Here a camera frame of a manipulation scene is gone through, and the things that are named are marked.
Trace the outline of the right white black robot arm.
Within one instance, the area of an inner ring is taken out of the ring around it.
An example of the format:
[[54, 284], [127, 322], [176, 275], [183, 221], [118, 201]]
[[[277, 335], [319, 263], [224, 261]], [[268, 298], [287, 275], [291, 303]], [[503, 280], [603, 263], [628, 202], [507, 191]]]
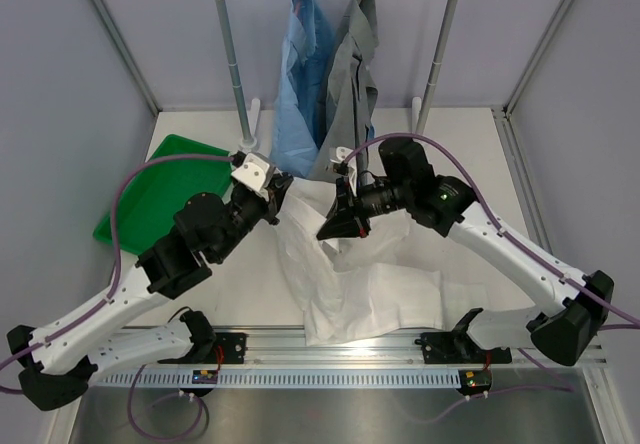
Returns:
[[602, 271], [587, 275], [523, 237], [492, 212], [468, 174], [436, 174], [416, 136], [390, 134], [378, 143], [385, 173], [364, 186], [357, 151], [333, 153], [336, 197], [317, 239], [365, 238], [371, 218], [405, 211], [484, 259], [534, 303], [512, 311], [469, 310], [447, 334], [447, 355], [474, 361], [499, 348], [533, 346], [557, 364], [575, 365], [607, 320], [613, 280]]

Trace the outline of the white shirt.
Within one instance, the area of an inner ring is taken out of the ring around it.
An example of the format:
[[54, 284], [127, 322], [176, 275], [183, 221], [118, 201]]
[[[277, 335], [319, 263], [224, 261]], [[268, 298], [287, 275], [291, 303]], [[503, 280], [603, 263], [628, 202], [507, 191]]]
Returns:
[[404, 212], [373, 218], [365, 239], [317, 240], [333, 199], [332, 185], [295, 179], [275, 228], [307, 345], [342, 344], [401, 328], [450, 330], [470, 309], [488, 305], [481, 283], [455, 283], [437, 270], [400, 265], [411, 229]]

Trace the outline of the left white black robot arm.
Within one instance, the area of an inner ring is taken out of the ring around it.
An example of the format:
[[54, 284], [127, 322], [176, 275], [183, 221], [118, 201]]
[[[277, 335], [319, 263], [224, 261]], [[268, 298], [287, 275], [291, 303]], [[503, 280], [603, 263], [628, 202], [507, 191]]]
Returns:
[[211, 265], [223, 263], [260, 221], [277, 224], [292, 182], [290, 174], [275, 173], [259, 193], [236, 181], [228, 202], [212, 193], [192, 196], [170, 232], [139, 256], [116, 291], [104, 290], [46, 326], [9, 331], [9, 347], [22, 366], [23, 395], [50, 411], [121, 369], [208, 360], [216, 336], [200, 311], [128, 336], [115, 333], [209, 278]]

